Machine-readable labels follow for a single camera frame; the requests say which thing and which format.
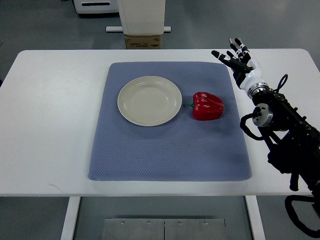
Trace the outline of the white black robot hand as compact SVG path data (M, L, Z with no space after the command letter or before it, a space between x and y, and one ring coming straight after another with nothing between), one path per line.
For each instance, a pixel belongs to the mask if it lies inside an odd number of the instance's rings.
M217 50L212 50L211 54L232 70L238 88L249 91L254 84L262 83L262 68L247 46L240 39L235 38L234 43L230 43L230 47L235 55L230 51L223 54Z

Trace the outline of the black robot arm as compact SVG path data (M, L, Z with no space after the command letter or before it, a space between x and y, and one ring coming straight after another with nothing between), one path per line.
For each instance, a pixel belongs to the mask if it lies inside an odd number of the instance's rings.
M268 162L280 173L291 175L289 188L292 191L298 191L300 178L307 184L312 195L289 195L285 208L298 229L309 237L319 238L320 231L301 222L292 203L311 203L314 211L320 212L320 132L280 93L287 79L285 74L276 89L270 89L265 83L257 85L249 94L255 108L241 118L240 128L252 139L266 143Z

